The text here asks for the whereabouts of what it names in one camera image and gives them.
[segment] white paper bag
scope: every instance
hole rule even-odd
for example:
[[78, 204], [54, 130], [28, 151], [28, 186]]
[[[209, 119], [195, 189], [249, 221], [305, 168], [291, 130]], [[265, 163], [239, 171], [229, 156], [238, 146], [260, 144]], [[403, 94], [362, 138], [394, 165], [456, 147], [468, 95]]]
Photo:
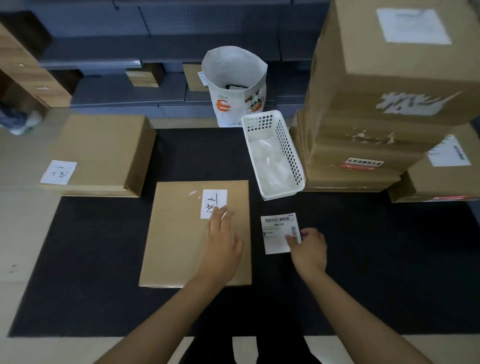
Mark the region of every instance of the white paper bag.
[[202, 71], [219, 127], [241, 127], [242, 116], [263, 111], [267, 64], [253, 53], [233, 46], [209, 50]]

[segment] black mat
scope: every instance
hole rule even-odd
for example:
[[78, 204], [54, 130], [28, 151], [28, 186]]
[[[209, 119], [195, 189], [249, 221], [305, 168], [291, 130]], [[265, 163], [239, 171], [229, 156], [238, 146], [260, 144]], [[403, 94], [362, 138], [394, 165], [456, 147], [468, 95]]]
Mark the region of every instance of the black mat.
[[264, 253], [260, 216], [290, 212], [324, 232], [327, 272], [399, 333], [480, 332], [480, 230], [465, 203], [391, 204], [386, 193], [263, 202], [241, 129], [158, 135], [142, 198], [61, 199], [10, 336], [128, 334], [176, 292], [138, 287], [155, 183], [243, 179], [253, 285], [224, 289], [190, 334], [255, 335], [291, 319], [305, 335], [333, 334], [290, 255]]

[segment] white plastic basket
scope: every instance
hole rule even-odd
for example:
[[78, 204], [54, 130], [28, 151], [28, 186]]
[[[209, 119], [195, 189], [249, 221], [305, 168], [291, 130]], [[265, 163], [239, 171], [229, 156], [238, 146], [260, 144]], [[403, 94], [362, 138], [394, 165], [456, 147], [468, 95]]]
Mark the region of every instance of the white plastic basket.
[[[295, 150], [295, 146], [293, 145], [292, 138], [290, 137], [290, 133], [288, 132], [288, 128], [285, 124], [282, 113], [278, 110], [254, 113], [243, 116], [241, 122], [262, 199], [264, 201], [274, 200], [276, 198], [292, 196], [303, 190], [305, 188], [303, 167], [297, 151]], [[260, 135], [262, 137], [265, 137], [266, 135], [274, 137], [276, 135], [278, 138], [281, 147], [281, 150], [278, 150], [278, 153], [283, 153], [283, 155], [287, 157], [291, 167], [293, 179], [295, 181], [295, 184], [292, 183], [288, 190], [277, 194], [264, 193], [265, 188], [262, 187], [261, 179], [259, 178], [259, 173], [257, 170], [258, 166], [253, 158], [251, 145], [251, 141], [258, 138]]]

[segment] tile floor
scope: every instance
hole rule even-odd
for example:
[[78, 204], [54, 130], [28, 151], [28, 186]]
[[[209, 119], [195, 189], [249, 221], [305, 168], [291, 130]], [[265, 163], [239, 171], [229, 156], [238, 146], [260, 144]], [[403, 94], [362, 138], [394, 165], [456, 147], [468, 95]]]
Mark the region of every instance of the tile floor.
[[[48, 145], [61, 130], [69, 109], [53, 109], [45, 121], [24, 136], [0, 130], [0, 363], [90, 364], [119, 338], [10, 339], [8, 329], [42, 246], [59, 196], [37, 182], [49, 164]], [[213, 119], [153, 119], [156, 128], [215, 127]], [[479, 363], [480, 335], [411, 335], [406, 338], [434, 363]], [[177, 363], [191, 342], [183, 340], [171, 363]], [[324, 364], [352, 363], [335, 336], [307, 337]], [[255, 363], [254, 337], [234, 338], [238, 364]]]

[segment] hand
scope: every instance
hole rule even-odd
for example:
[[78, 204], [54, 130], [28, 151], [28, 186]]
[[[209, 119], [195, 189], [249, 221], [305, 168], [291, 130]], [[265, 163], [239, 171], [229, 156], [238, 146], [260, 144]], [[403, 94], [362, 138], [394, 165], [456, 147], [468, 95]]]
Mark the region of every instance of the hand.
[[208, 222], [204, 255], [197, 272], [197, 278], [219, 289], [233, 278], [243, 251], [243, 239], [238, 233], [235, 236], [232, 234], [233, 215], [234, 212], [228, 211], [226, 206], [214, 207]]
[[314, 279], [327, 266], [327, 244], [324, 235], [315, 228], [300, 231], [303, 241], [298, 244], [291, 235], [285, 238], [292, 252], [292, 261], [300, 277], [305, 281]]

